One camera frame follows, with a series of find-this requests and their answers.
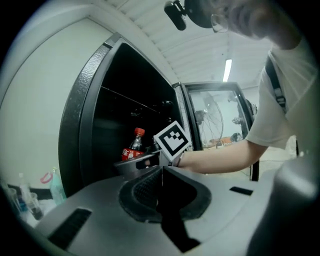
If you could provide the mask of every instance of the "red label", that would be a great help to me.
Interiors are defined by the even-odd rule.
[[[141,151],[137,151],[137,150],[133,150],[130,148],[124,148],[122,151],[122,161],[127,160],[127,159],[131,159],[131,158],[135,158],[139,155],[142,155],[143,152]]]

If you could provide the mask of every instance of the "sleeve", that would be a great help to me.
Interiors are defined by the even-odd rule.
[[[271,81],[263,68],[259,84],[259,108],[246,140],[261,146],[285,149],[291,135],[289,123],[275,99]]]

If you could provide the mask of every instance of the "black vent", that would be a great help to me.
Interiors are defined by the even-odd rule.
[[[65,250],[91,215],[86,209],[76,209],[48,238],[50,242]]]

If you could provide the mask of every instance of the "glasses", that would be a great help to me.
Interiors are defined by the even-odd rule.
[[[226,33],[229,28],[228,21],[223,15],[212,14],[211,25],[214,33]]]

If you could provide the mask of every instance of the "red bottle cap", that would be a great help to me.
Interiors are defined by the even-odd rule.
[[[134,134],[142,137],[145,134],[145,130],[137,127],[134,129]]]

